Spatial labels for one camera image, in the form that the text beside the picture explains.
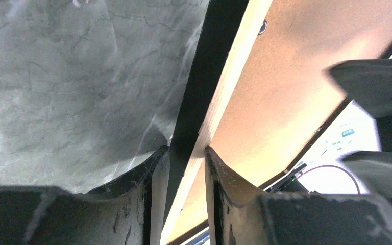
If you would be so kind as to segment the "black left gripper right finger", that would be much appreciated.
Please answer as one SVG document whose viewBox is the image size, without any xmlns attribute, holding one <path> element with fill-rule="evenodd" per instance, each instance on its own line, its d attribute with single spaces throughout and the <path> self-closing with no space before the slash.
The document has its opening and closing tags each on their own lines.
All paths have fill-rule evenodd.
<svg viewBox="0 0 392 245">
<path fill-rule="evenodd" d="M 211 244 L 392 244 L 392 204 L 378 195 L 267 193 L 205 148 Z"/>
</svg>

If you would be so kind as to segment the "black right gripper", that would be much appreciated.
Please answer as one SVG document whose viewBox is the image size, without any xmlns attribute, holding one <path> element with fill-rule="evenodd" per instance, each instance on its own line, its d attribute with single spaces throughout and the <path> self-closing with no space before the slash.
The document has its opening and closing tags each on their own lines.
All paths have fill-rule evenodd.
<svg viewBox="0 0 392 245">
<path fill-rule="evenodd" d="M 328 69 L 348 96 L 372 117 L 383 152 L 358 151 L 341 162 L 372 192 L 392 203 L 392 59 L 349 60 Z"/>
</svg>

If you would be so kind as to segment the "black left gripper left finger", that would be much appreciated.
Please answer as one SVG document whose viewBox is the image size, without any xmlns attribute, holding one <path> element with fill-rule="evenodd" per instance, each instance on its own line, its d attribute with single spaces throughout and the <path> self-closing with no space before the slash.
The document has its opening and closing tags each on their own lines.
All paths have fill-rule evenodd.
<svg viewBox="0 0 392 245">
<path fill-rule="evenodd" d="M 169 148 L 86 194 L 0 186 L 0 244 L 159 244 Z"/>
</svg>

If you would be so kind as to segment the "brown backing board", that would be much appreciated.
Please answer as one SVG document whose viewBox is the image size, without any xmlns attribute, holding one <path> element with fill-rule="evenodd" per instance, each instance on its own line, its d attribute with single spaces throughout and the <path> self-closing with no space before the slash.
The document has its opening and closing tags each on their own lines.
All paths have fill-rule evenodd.
<svg viewBox="0 0 392 245">
<path fill-rule="evenodd" d="M 346 101 L 326 69 L 385 52 L 392 1 L 250 1 L 238 36 L 196 139 L 172 138 L 170 172 L 181 183 L 161 244 L 208 218 L 205 147 L 262 188 L 308 149 Z"/>
</svg>

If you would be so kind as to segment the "wooden picture frame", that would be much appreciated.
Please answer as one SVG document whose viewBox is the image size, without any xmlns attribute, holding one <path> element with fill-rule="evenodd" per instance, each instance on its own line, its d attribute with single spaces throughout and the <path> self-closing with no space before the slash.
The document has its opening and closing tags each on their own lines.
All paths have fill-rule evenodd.
<svg viewBox="0 0 392 245">
<path fill-rule="evenodd" d="M 199 124 L 208 112 L 210 96 L 232 58 L 232 47 L 239 39 L 238 31 L 249 2 L 244 6 L 240 1 L 210 2 L 174 134 L 182 133 L 186 140 L 196 139 Z M 179 175 L 170 172 L 167 200 L 170 210 L 180 183 Z"/>
</svg>

